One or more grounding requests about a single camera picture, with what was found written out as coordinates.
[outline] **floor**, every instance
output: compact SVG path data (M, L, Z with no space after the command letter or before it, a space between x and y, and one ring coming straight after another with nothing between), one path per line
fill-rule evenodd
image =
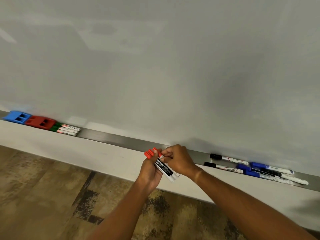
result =
M131 185L0 146L0 239L85 239ZM155 190L132 239L245 238L216 205Z

